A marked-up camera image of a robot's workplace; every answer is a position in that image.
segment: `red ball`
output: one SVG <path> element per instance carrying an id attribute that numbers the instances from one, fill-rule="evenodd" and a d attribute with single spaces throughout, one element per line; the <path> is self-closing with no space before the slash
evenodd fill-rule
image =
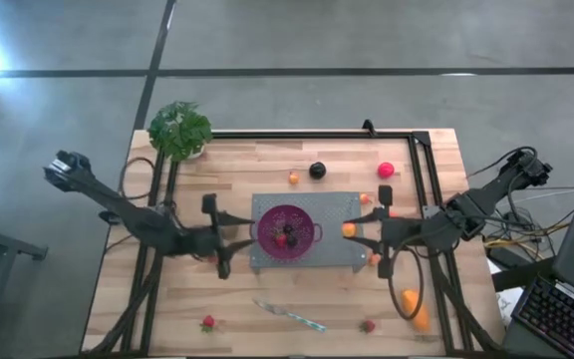
<path id="1" fill-rule="evenodd" d="M 381 179 L 388 179 L 393 176 L 394 171 L 394 165 L 390 163 L 381 163 L 378 166 L 378 176 L 380 176 Z"/>

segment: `gray floor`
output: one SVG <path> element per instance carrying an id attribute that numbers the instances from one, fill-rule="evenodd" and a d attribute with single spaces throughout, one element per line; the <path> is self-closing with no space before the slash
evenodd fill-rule
<path id="1" fill-rule="evenodd" d="M 147 69 L 164 5 L 0 1 L 0 70 Z M 178 0 L 160 66 L 570 67 L 574 1 Z M 0 79 L 0 230 L 50 246 L 44 262 L 16 265 L 0 357 L 77 352 L 108 229 L 97 206 L 48 185 L 41 166 L 59 149 L 79 151 L 116 186 L 144 82 Z M 456 128 L 469 172 L 531 145 L 555 167 L 550 185 L 574 185 L 573 75 L 158 79 L 148 121 L 173 100 L 201 103 L 217 129 L 354 128 L 366 118 Z M 522 204 L 548 224 L 574 193 Z"/>

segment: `green plant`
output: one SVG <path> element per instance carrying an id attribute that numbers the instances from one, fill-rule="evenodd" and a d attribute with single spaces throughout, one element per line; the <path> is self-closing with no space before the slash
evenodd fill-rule
<path id="1" fill-rule="evenodd" d="M 158 110 L 147 129 L 151 145 L 173 161 L 198 153 L 212 133 L 211 123 L 196 108 L 196 103 L 175 101 Z"/>

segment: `wooden table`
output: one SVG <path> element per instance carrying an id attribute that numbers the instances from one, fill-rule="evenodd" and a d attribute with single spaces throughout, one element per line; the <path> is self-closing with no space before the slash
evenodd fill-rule
<path id="1" fill-rule="evenodd" d="M 467 189 L 462 159 L 454 130 L 430 130 L 435 164 L 444 198 Z M 155 159 L 147 133 L 135 132 L 130 158 Z M 308 166 L 321 161 L 327 175 L 309 179 Z M 387 180 L 375 175 L 378 163 L 391 162 L 396 174 Z M 426 166 L 423 166 L 426 189 Z M 163 182 L 167 178 L 163 172 Z M 126 191 L 147 192 L 149 167 L 136 164 L 126 177 Z M 288 183 L 290 172 L 301 181 Z M 401 216 L 420 217 L 411 169 L 409 147 L 399 140 L 218 140 L 206 147 L 198 160 L 183 163 L 178 171 L 174 200 L 185 225 L 208 224 L 200 212 L 200 200 L 215 192 L 221 210 L 251 216 L 251 197 L 260 192 L 359 191 L 373 198 L 378 184 L 394 188 L 393 210 Z M 372 204 L 363 206 L 363 213 Z M 379 225 L 364 226 L 367 237 L 378 238 Z M 123 228 L 113 228 L 109 243 L 124 237 Z M 241 226 L 236 239 L 248 237 Z M 104 259 L 84 340 L 84 348 L 97 344 L 115 323 L 128 303 L 138 243 L 131 239 L 110 251 Z M 503 326 L 479 241 L 462 242 L 455 252 L 464 298 L 475 317 L 495 340 L 501 340 Z M 163 263 L 150 355 L 433 355 L 444 352 L 439 335 L 431 273 L 423 260 L 427 283 L 425 301 L 432 317 L 431 332 L 419 334 L 401 319 L 391 302 L 387 281 L 378 279 L 376 269 L 366 266 L 354 274 L 349 267 L 261 269 L 255 275 L 245 251 L 232 260 L 232 274 L 218 279 L 213 264 L 190 257 L 166 258 Z M 396 287 L 417 288 L 413 259 L 402 254 L 396 266 Z M 327 326 L 316 332 L 298 322 L 272 315 L 257 307 L 252 298 L 265 298 L 305 318 Z M 199 323 L 212 315 L 217 329 L 200 332 Z M 449 317 L 456 347 L 459 334 L 454 310 Z M 358 330 L 365 319 L 377 329 L 366 335 Z M 138 320 L 134 345 L 139 344 Z"/>

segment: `strawberry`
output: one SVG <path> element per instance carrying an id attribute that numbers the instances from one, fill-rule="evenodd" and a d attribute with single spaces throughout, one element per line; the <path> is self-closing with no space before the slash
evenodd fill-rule
<path id="1" fill-rule="evenodd" d="M 200 323 L 200 331 L 210 333 L 212 330 L 214 330 L 215 324 L 216 321 L 214 320 L 214 318 L 211 315 L 207 315 L 206 317 L 203 318 L 203 322 Z"/>
<path id="2" fill-rule="evenodd" d="M 276 245 L 278 245 L 279 248 L 284 248 L 285 244 L 287 244 L 287 235 L 285 234 L 279 234 L 276 236 Z"/>
<path id="3" fill-rule="evenodd" d="M 362 324 L 360 324 L 360 331 L 363 333 L 371 333 L 376 329 L 376 323 L 373 320 L 365 320 Z"/>

